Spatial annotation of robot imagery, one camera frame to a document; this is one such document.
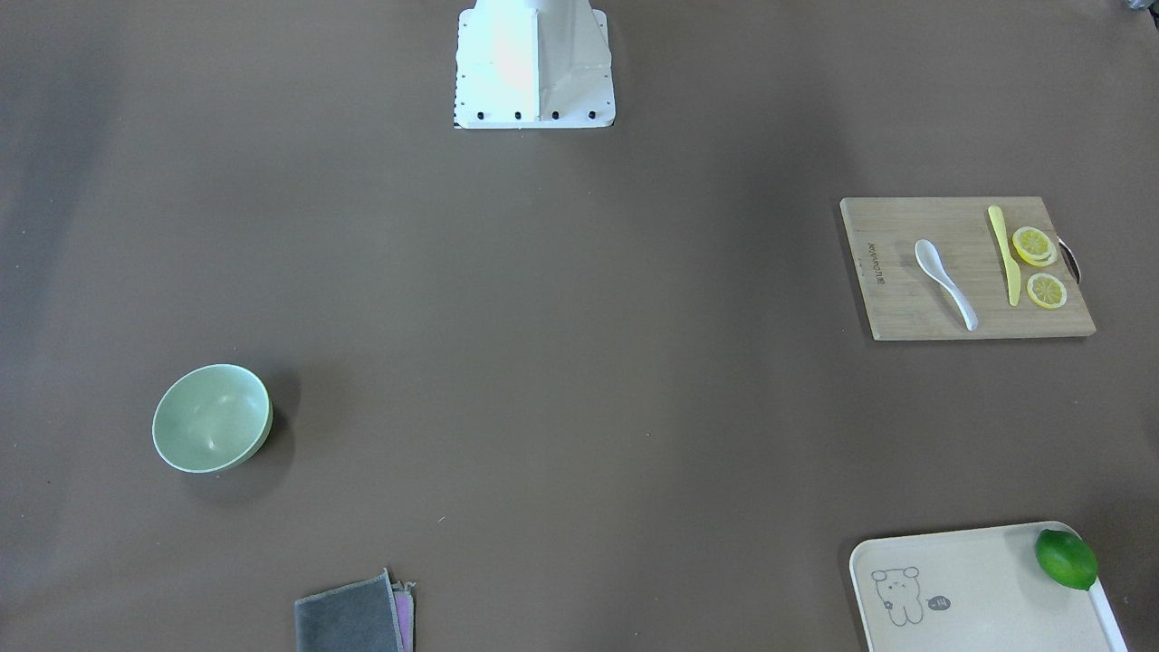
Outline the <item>white ceramic spoon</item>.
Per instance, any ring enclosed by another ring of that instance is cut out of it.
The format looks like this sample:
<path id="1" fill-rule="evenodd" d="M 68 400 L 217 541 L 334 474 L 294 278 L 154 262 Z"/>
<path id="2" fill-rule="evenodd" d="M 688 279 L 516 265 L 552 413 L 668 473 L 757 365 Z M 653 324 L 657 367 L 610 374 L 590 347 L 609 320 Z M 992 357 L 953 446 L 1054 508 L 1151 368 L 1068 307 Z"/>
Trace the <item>white ceramic spoon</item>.
<path id="1" fill-rule="evenodd" d="M 953 302 L 955 302 L 956 308 L 962 317 L 967 331 L 976 331 L 981 327 L 981 321 L 978 321 L 976 312 L 974 312 L 972 302 L 968 300 L 965 293 L 958 288 L 956 281 L 953 280 L 952 274 L 948 274 L 943 268 L 943 258 L 938 251 L 938 247 L 932 243 L 928 239 L 919 239 L 914 241 L 914 261 L 923 269 L 933 281 L 943 288 L 945 292 L 952 296 Z"/>

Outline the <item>wooden cutting board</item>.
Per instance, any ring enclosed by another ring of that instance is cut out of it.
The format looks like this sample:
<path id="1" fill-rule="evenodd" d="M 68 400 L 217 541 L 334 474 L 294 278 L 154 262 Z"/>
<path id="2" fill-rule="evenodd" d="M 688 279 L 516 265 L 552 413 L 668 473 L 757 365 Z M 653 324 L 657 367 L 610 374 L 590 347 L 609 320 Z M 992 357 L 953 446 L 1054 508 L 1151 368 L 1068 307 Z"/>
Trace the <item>wooden cutting board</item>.
<path id="1" fill-rule="evenodd" d="M 877 340 L 986 340 L 1089 337 L 1096 323 L 1063 261 L 1044 268 L 1067 286 L 1067 305 L 1038 308 L 1022 294 L 1011 308 L 987 206 L 1003 208 L 1009 234 L 1032 226 L 1056 239 L 1040 197 L 848 197 L 843 222 L 873 337 Z M 914 241 L 938 247 L 981 327 L 967 331 L 952 296 L 914 261 Z"/>

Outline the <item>lower lemon slice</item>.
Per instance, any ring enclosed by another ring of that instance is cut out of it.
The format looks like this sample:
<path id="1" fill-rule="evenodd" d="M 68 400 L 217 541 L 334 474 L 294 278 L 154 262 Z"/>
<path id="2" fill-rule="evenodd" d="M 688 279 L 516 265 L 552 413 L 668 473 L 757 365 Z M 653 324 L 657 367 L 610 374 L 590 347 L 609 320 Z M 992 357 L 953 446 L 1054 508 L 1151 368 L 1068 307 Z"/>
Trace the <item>lower lemon slice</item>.
<path id="1" fill-rule="evenodd" d="M 1038 308 L 1058 310 L 1067 305 L 1067 286 L 1051 273 L 1035 273 L 1028 278 L 1027 295 Z"/>

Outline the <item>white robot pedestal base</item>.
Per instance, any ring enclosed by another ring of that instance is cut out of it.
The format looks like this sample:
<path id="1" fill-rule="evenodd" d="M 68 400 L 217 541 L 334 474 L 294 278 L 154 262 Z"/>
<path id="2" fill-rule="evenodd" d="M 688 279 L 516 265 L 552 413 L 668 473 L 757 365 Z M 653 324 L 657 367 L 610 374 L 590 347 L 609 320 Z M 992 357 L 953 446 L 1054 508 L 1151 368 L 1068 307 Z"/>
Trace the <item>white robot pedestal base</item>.
<path id="1" fill-rule="evenodd" d="M 607 129 L 608 17 L 588 1 L 476 1 L 458 15 L 455 129 Z"/>

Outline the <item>green lime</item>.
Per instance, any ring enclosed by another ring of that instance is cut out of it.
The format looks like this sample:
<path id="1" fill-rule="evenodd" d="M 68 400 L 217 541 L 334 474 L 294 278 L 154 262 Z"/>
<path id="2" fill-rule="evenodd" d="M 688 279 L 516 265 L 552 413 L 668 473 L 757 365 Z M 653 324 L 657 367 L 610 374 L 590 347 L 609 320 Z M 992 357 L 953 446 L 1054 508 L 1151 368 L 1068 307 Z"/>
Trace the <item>green lime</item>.
<path id="1" fill-rule="evenodd" d="M 1074 532 L 1043 529 L 1035 541 L 1038 567 L 1067 589 L 1089 591 L 1098 581 L 1098 556 Z"/>

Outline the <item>light green bowl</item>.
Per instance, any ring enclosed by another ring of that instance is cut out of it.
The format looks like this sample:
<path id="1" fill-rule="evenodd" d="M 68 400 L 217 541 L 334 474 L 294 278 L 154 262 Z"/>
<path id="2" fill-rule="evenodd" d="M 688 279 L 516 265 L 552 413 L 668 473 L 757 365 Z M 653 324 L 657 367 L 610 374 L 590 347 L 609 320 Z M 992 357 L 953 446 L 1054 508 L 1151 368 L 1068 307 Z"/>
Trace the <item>light green bowl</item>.
<path id="1" fill-rule="evenodd" d="M 245 463 L 272 432 L 274 404 L 252 371 L 233 364 L 192 369 L 158 402 L 154 449 L 181 472 L 213 474 Z"/>

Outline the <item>lemon slice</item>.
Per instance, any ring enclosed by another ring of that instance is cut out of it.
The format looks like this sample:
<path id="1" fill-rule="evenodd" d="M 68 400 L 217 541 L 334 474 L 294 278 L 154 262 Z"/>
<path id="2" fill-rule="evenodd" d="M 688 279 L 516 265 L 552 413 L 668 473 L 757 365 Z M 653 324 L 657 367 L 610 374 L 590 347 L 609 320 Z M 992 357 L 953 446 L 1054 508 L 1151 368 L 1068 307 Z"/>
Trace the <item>lemon slice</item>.
<path id="1" fill-rule="evenodd" d="M 1038 230 L 1036 227 L 1019 227 L 1011 236 L 1011 244 L 1019 257 L 1034 268 L 1048 268 L 1058 261 L 1057 247 L 1047 232 Z"/>
<path id="2" fill-rule="evenodd" d="M 1038 308 L 1058 310 L 1067 305 L 1067 286 L 1051 273 L 1035 273 L 1028 278 L 1027 295 Z"/>

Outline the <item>grey folded cloth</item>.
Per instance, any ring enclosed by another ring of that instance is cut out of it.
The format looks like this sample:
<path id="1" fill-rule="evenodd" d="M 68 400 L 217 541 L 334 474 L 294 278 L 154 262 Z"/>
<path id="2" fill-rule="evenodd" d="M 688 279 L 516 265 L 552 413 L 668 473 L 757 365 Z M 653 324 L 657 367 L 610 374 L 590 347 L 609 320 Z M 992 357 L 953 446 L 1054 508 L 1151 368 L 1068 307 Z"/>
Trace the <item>grey folded cloth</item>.
<path id="1" fill-rule="evenodd" d="M 298 651 L 413 651 L 415 583 L 389 570 L 294 602 Z"/>

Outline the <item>upper lemon slice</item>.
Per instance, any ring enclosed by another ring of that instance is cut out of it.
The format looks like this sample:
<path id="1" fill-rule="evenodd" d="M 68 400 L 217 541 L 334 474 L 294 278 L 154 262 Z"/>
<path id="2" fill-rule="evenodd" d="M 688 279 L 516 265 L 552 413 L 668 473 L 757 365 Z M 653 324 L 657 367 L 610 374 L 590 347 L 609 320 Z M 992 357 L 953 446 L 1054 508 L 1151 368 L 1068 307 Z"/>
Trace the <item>upper lemon slice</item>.
<path id="1" fill-rule="evenodd" d="M 1048 268 L 1058 261 L 1057 247 L 1047 232 L 1038 230 L 1036 227 L 1019 227 L 1011 236 L 1011 244 L 1019 257 L 1034 268 Z"/>

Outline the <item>yellow plastic knife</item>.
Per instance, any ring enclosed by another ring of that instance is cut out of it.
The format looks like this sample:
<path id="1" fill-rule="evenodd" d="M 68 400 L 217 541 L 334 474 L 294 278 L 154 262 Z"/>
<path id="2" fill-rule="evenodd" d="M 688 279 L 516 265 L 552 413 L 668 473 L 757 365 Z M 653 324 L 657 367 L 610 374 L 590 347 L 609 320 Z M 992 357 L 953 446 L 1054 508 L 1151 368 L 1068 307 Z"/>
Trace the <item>yellow plastic knife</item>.
<path id="1" fill-rule="evenodd" d="M 1001 256 L 1003 274 L 1005 274 L 1009 306 L 1011 308 L 1016 308 L 1016 306 L 1020 305 L 1020 298 L 1022 295 L 1021 268 L 1014 259 L 1014 256 L 1011 255 L 1009 228 L 1007 227 L 1005 215 L 1003 214 L 1003 208 L 997 206 L 997 204 L 987 206 L 987 218 L 999 249 L 999 255 Z"/>

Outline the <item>cream tray with bear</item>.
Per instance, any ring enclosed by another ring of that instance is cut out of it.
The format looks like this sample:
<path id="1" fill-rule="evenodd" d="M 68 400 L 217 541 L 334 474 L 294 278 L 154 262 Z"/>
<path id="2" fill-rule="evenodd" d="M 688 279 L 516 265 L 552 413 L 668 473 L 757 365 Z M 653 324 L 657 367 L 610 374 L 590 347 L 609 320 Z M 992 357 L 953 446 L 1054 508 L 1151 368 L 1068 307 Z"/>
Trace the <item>cream tray with bear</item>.
<path id="1" fill-rule="evenodd" d="M 1038 566 L 1043 530 L 1011 523 L 869 539 L 850 557 L 870 651 L 1125 651 L 1101 583 L 1067 589 Z"/>

